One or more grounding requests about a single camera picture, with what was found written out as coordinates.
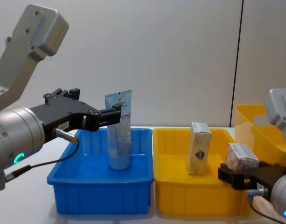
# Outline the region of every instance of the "product box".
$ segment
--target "product box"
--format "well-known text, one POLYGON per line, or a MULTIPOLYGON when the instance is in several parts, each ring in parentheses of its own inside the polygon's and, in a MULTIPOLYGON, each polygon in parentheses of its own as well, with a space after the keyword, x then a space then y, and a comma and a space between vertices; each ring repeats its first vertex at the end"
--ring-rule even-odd
POLYGON ((242 170, 258 167, 259 160, 247 145, 229 143, 225 163, 230 169, 242 170))
POLYGON ((205 174, 211 136, 207 124, 192 122, 186 157, 186 168, 189 174, 205 174))

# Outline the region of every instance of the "white wall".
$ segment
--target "white wall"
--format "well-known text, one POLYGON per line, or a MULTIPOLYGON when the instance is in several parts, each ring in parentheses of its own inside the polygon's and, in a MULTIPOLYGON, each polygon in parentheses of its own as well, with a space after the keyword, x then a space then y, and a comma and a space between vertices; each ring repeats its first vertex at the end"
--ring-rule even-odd
MULTIPOLYGON (((77 87, 103 109, 104 95, 132 89, 133 125, 229 124, 241 0, 33 2, 56 8, 70 29, 15 105, 77 87)), ((0 56, 29 3, 0 0, 0 56)))
POLYGON ((245 0, 234 105, 286 87, 286 0, 245 0))

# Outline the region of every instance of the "blue plastic bin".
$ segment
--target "blue plastic bin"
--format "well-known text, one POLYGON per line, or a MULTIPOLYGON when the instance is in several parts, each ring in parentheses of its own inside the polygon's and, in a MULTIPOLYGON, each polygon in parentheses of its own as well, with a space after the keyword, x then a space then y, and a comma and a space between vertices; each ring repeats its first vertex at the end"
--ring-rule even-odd
MULTIPOLYGON (((47 177, 54 186, 61 214, 144 214, 150 205, 153 183, 152 131, 131 129, 131 166, 123 171, 109 167, 107 129, 77 131, 80 147, 70 159, 59 162, 47 177)), ((61 158, 76 144, 69 144, 61 158)))

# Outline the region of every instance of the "screw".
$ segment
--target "screw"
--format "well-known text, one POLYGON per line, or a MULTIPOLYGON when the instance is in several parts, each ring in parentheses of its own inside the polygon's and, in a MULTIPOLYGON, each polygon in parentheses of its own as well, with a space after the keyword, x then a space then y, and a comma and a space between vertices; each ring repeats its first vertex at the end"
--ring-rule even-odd
POLYGON ((11 38, 10 36, 7 37, 7 38, 6 38, 6 42, 9 43, 9 42, 11 41, 11 39, 12 39, 12 38, 11 38))

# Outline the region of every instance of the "yellow plastic bin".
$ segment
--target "yellow plastic bin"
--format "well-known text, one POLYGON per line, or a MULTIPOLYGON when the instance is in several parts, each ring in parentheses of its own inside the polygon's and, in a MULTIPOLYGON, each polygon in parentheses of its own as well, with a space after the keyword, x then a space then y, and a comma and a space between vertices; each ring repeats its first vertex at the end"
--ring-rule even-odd
POLYGON ((186 171, 189 128, 153 130, 154 177, 158 210, 166 215, 247 215, 250 207, 245 191, 233 190, 218 179, 228 143, 234 142, 224 129, 211 129, 212 139, 205 175, 186 171))
POLYGON ((266 115, 263 104, 237 105, 235 140, 247 144, 258 159, 286 166, 286 143, 282 132, 272 125, 255 125, 254 119, 266 115))

